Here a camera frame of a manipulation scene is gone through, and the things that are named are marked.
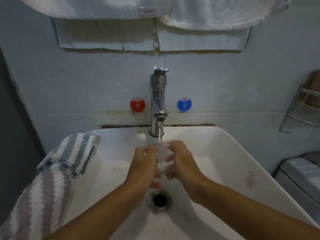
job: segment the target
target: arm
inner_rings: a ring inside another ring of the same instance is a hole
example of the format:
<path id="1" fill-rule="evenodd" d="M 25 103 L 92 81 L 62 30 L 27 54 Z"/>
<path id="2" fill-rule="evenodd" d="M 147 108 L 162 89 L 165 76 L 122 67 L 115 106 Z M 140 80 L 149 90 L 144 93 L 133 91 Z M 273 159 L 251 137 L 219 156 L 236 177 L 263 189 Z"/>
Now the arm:
<path id="1" fill-rule="evenodd" d="M 182 141 L 169 144 L 175 175 L 190 199 L 210 210 L 245 239 L 320 239 L 320 229 L 258 203 L 206 178 Z"/>
<path id="2" fill-rule="evenodd" d="M 109 239 L 125 219 L 138 208 L 149 187 L 161 188 L 153 182 L 156 169 L 156 147 L 149 146 L 147 155 L 138 147 L 126 181 L 81 215 L 59 228 L 45 240 Z"/>

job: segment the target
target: faucet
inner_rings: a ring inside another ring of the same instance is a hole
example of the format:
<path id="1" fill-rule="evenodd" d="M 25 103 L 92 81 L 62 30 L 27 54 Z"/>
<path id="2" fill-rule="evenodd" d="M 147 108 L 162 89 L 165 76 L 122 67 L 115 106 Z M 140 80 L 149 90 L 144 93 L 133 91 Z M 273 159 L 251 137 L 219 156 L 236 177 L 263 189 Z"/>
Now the faucet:
<path id="1" fill-rule="evenodd" d="M 165 105 L 165 93 L 167 84 L 166 73 L 170 71 L 164 68 L 155 68 L 154 73 L 150 75 L 150 84 L 152 87 L 151 96 L 151 128 L 150 135 L 159 137 L 159 121 L 164 121 L 168 112 Z"/>

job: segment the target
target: white ceramic sink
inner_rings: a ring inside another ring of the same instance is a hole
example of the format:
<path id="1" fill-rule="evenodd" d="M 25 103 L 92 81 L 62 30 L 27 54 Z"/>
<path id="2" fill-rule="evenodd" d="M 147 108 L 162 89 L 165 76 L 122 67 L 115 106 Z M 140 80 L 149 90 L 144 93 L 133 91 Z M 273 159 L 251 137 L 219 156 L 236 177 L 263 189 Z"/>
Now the white ceramic sink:
<path id="1" fill-rule="evenodd" d="M 98 136 L 96 153 L 74 187 L 64 223 L 75 218 L 122 184 L 136 147 L 158 143 L 149 127 L 89 131 Z M 211 126 L 165 127 L 163 142 L 182 140 L 200 170 L 211 180 L 260 203 L 317 226 L 308 214 L 278 185 L 226 131 Z M 172 198 L 165 213 L 150 209 L 150 189 L 142 206 L 120 226 L 111 239 L 243 239 L 202 206 L 190 201 L 178 180 L 159 181 Z"/>

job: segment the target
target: person's left arm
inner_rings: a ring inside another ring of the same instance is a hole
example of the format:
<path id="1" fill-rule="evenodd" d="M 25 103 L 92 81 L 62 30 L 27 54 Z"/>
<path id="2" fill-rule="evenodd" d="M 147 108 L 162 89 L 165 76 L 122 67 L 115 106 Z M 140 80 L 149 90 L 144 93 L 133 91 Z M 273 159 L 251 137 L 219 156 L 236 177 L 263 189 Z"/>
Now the person's left arm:
<path id="1" fill-rule="evenodd" d="M 160 189 L 161 183 L 154 182 L 156 150 L 138 147 L 125 182 L 81 215 L 59 228 L 45 240 L 65 239 L 109 239 L 125 219 L 138 208 L 149 187 Z"/>

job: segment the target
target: drain ring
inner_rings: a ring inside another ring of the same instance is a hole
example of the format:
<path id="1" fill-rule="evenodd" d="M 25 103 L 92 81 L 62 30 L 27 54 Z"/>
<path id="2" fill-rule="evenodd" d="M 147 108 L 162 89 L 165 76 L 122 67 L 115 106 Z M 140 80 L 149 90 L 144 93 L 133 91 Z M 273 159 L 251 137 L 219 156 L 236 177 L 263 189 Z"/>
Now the drain ring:
<path id="1" fill-rule="evenodd" d="M 172 198 L 165 190 L 153 191 L 148 199 L 148 204 L 154 213 L 165 213 L 172 204 Z"/>

